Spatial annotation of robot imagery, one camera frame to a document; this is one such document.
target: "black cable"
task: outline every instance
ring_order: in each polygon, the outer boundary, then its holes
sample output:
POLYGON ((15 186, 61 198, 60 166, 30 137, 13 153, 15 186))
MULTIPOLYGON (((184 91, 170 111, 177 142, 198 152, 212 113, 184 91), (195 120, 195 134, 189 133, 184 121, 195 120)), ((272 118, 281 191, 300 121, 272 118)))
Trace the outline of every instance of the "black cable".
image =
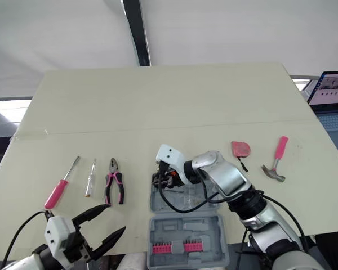
POLYGON ((243 239, 242 239, 242 244, 241 244, 241 249, 238 254, 238 259, 237 259, 237 265, 235 267, 235 270, 239 270, 239 266, 241 264, 241 258, 242 258, 242 253, 243 253, 243 248, 244 248, 244 241, 246 240, 248 229, 244 231, 243 239))
POLYGON ((300 236, 302 237, 302 242, 303 242, 303 249, 306 253, 309 252, 309 248, 308 248, 308 242, 305 238, 305 234, 302 230, 302 227, 300 227, 298 220, 294 217, 294 215, 284 206, 282 205, 279 201, 276 201, 275 199, 272 199, 271 197, 265 196, 264 194, 262 194, 263 198, 272 201, 273 203, 277 204, 278 206, 280 206, 294 221, 294 223, 297 225, 297 228, 300 232, 300 236))
POLYGON ((165 201, 165 203, 174 211, 178 212, 178 213, 189 213, 189 212, 192 212, 192 211, 195 211, 197 210, 198 208, 202 207, 204 204, 206 204, 210 199, 214 198, 216 195, 218 195, 219 193, 218 192, 215 192, 214 194, 212 194, 211 196, 209 196, 207 199, 205 199, 204 201, 202 201, 200 204, 198 204, 197 206, 193 207, 193 208, 190 208, 188 210, 181 210, 181 209, 178 209, 176 208, 174 205, 172 205, 168 199, 165 197, 164 193, 163 193, 163 188, 162 188, 162 176, 161 174, 158 176, 158 188, 159 188, 159 193, 160 193, 160 196, 162 197, 163 201, 165 201))
POLYGON ((12 249, 12 246, 14 245, 19 233, 21 232, 21 230, 25 227, 26 224, 28 224, 30 222, 30 220, 32 220, 34 217, 36 217, 37 215, 41 214, 41 213, 44 213, 45 214, 45 211, 39 211, 39 212, 36 212, 35 214, 33 214, 30 218, 28 218, 20 227, 19 229, 16 231, 14 237, 12 238, 11 240, 11 243, 9 245, 9 247, 7 248, 7 251, 6 251, 6 254, 5 254, 5 257, 4 259, 2 260, 2 264, 0 266, 0 269, 4 268, 5 265, 6 265, 6 262, 7 262, 7 258, 9 257, 9 254, 10 254, 10 251, 12 249))

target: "pink hammer handle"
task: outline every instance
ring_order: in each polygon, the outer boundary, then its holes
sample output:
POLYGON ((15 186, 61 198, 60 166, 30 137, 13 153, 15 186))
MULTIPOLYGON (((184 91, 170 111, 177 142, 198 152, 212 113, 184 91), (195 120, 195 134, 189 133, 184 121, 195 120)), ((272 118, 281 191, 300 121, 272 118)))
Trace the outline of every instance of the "pink hammer handle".
POLYGON ((47 199, 44 207, 46 209, 52 209, 55 207, 57 201, 60 199, 61 194, 63 194, 65 187, 67 186, 68 181, 60 180, 59 183, 56 185, 52 193, 50 194, 49 198, 47 199))
POLYGON ((286 136, 282 136, 281 139, 279 140, 279 144, 277 146, 277 150, 275 151, 275 159, 281 159, 283 154, 284 154, 284 150, 286 149, 286 144, 288 142, 289 138, 286 136))

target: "plier jaw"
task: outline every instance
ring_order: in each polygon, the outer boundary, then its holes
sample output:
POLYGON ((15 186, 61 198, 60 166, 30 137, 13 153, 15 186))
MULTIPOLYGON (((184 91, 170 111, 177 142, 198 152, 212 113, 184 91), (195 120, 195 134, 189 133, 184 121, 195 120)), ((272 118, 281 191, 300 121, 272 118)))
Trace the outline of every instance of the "plier jaw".
POLYGON ((110 160, 110 165, 109 165, 109 173, 113 174, 118 171, 118 163, 115 160, 115 158, 112 158, 110 160))

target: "screwdriver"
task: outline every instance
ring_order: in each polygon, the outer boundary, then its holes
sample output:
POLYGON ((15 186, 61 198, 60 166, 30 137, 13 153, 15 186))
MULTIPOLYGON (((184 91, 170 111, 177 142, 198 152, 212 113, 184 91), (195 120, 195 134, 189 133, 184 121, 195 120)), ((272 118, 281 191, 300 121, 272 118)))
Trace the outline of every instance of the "screwdriver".
POLYGON ((96 159, 94 159, 94 162, 92 163, 91 171, 88 177, 88 185, 86 186, 86 192, 85 192, 85 197, 90 197, 92 195, 92 185, 94 184, 95 176, 94 176, 94 171, 95 171, 95 166, 96 166, 96 159))
POLYGON ((52 208, 55 207, 57 201, 61 197, 61 194, 63 194, 66 185, 69 183, 66 180, 66 178, 72 172, 74 166, 78 163, 79 159, 80 159, 80 156, 77 156, 77 158, 75 159, 75 161, 74 161, 72 167, 70 168, 70 170, 66 173, 66 175, 64 176, 64 178, 58 182, 58 184, 56 185, 56 187, 54 187, 54 190, 51 192, 49 198, 47 199, 46 203, 44 204, 44 207, 46 209, 52 209, 52 208))

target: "gray plastic case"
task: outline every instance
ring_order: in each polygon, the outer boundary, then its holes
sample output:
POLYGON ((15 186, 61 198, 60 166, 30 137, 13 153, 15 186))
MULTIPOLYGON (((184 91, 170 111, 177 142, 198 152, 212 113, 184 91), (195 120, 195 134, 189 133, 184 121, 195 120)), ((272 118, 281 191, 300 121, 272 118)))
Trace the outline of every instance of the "gray plastic case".
MULTIPOLYGON (((213 184, 206 181, 208 194, 213 184)), ((204 200, 201 184, 174 187, 163 190, 175 207, 190 209, 204 200)), ((148 258, 149 270, 196 269, 226 267, 229 252, 226 244, 223 219, 217 214, 217 204, 205 204, 191 213, 173 211, 161 198, 157 188, 152 186, 150 208, 157 215, 149 222, 148 258), (184 252, 186 240, 201 240, 203 251, 184 252), (153 254, 153 244, 171 243, 171 254, 153 254)))

